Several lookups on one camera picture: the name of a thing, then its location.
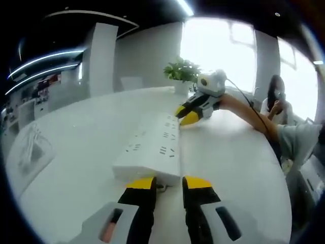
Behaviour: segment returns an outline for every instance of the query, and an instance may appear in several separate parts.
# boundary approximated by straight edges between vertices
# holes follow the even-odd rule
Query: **hand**
[[[273,108],[271,109],[271,112],[277,114],[282,109],[283,109],[283,104],[279,100],[277,100],[275,101]]]

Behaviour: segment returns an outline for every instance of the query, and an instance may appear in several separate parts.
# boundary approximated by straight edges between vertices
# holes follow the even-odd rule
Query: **white pot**
[[[175,84],[175,94],[188,95],[189,87],[191,85],[190,81],[183,82],[181,80],[174,80]]]

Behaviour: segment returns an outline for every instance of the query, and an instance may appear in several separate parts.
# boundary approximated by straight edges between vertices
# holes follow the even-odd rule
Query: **white table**
[[[56,156],[25,190],[19,205],[41,238],[47,243],[68,241],[86,218],[117,201],[125,188],[113,178],[111,163],[141,115],[174,112],[184,100],[170,87],[140,89],[84,100],[37,119]],[[8,171],[14,168],[9,165],[15,163],[15,147],[24,131],[14,142]],[[256,219],[267,239],[288,243],[288,190],[265,137],[221,110],[181,129],[180,135],[183,173],[210,180],[222,200],[235,201]],[[154,214],[150,243],[190,243],[181,184],[158,196]]]

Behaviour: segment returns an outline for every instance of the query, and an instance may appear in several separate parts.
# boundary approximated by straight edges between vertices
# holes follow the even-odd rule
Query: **gray plastic housing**
[[[131,223],[138,211],[136,205],[128,205],[117,202],[109,202],[94,215],[82,223],[82,229],[79,235],[69,242],[59,242],[58,244],[104,244],[100,240],[103,229],[112,220],[114,211],[122,211],[119,217],[110,244],[126,244]]]

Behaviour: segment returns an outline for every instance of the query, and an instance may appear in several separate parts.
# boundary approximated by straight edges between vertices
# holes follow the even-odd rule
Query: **potted plant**
[[[189,60],[177,58],[176,63],[169,63],[164,68],[164,74],[167,78],[174,80],[175,93],[187,95],[192,82],[196,83],[200,74],[198,65]]]

